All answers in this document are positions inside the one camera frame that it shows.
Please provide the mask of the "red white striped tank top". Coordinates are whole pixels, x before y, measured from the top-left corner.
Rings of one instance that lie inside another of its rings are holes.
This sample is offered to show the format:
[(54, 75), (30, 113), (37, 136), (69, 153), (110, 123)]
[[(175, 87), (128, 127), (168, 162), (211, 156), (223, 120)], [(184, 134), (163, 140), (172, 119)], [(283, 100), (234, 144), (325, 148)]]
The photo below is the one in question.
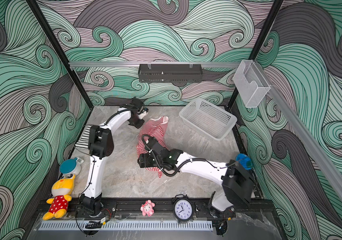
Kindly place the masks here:
[(164, 136), (168, 127), (169, 118), (167, 116), (161, 116), (158, 119), (149, 119), (141, 128), (139, 135), (137, 136), (136, 153), (137, 157), (140, 154), (147, 153), (144, 143), (141, 140), (143, 134), (148, 134), (151, 137), (155, 137), (157, 141), (164, 147), (168, 149), (164, 141)]

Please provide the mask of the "black white striped tank top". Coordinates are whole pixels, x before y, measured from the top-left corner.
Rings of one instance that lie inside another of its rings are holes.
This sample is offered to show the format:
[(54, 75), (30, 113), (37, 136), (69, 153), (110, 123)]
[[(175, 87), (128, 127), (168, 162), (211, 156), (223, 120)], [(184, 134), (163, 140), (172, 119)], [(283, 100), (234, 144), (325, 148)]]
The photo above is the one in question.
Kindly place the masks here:
[(75, 144), (75, 148), (89, 149), (88, 145), (89, 145), (90, 129), (91, 129), (91, 125), (87, 125), (84, 128), (83, 133), (81, 134), (79, 140)]

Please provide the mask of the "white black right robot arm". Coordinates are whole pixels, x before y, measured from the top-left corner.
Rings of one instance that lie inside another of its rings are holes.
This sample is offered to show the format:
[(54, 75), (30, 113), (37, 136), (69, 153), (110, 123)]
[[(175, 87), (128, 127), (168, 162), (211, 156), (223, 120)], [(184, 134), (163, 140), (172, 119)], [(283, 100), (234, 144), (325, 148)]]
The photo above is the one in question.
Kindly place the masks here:
[(251, 159), (247, 155), (239, 154), (235, 160), (219, 163), (179, 149), (169, 150), (148, 134), (141, 135), (140, 143), (145, 150), (138, 157), (141, 168), (155, 168), (167, 177), (178, 173), (193, 174), (221, 186), (222, 190), (213, 193), (209, 202), (209, 208), (215, 213), (223, 213), (231, 207), (250, 206), (255, 179), (250, 173)]

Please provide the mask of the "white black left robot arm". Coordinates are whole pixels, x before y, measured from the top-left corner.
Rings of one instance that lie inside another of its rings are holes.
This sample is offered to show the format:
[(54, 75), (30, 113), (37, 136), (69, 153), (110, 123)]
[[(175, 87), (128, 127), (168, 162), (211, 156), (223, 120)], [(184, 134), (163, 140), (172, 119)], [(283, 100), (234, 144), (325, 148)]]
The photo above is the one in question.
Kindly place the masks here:
[(81, 209), (91, 217), (99, 216), (103, 210), (102, 179), (104, 166), (114, 150), (114, 133), (125, 122), (140, 129), (147, 114), (148, 108), (143, 101), (134, 97), (129, 103), (121, 105), (104, 123), (86, 128), (76, 143), (75, 147), (89, 150), (90, 169), (86, 187), (79, 195), (79, 202)]

